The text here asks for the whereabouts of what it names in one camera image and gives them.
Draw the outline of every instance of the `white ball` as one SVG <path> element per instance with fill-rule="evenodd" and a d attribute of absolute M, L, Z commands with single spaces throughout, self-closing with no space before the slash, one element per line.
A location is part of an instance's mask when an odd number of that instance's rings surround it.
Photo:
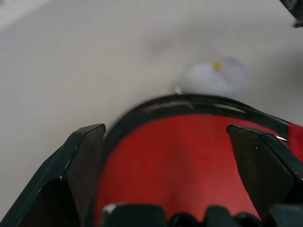
<path fill-rule="evenodd" d="M 205 61 L 183 73 L 177 90 L 181 93 L 198 93 L 235 97 L 250 82 L 248 69 L 237 59 Z"/>

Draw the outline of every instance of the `gray surface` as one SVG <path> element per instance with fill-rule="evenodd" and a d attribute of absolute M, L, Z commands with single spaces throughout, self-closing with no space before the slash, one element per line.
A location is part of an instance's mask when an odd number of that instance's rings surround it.
<path fill-rule="evenodd" d="M 279 0 L 53 0 L 0 35 L 0 217 L 81 126 L 168 91 L 194 62 L 242 60 L 239 100 L 303 123 L 303 30 Z"/>

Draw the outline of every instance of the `yellow dot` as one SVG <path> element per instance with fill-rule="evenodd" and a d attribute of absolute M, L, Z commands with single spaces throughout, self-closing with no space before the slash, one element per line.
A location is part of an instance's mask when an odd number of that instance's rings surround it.
<path fill-rule="evenodd" d="M 221 71 L 221 68 L 222 68 L 221 62 L 219 62 L 219 61 L 213 61 L 213 69 L 214 69 L 216 72 L 220 72 L 220 71 Z"/>

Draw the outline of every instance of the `white floor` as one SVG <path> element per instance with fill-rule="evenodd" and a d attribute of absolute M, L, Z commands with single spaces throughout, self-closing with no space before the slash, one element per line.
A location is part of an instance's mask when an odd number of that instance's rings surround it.
<path fill-rule="evenodd" d="M 303 30 L 279 0 L 53 0 L 0 31 L 0 218 L 81 126 L 161 96 L 183 69 L 242 60 L 239 100 L 303 124 Z"/>

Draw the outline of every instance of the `red plastic part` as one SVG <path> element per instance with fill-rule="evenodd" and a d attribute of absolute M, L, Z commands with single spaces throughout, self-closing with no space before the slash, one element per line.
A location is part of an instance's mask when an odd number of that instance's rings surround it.
<path fill-rule="evenodd" d="M 113 203 L 161 205 L 168 218 L 188 212 L 202 220 L 210 204 L 257 215 L 239 177 L 223 116 L 189 114 L 148 122 L 128 134 L 107 160 L 96 197 L 95 223 Z"/>

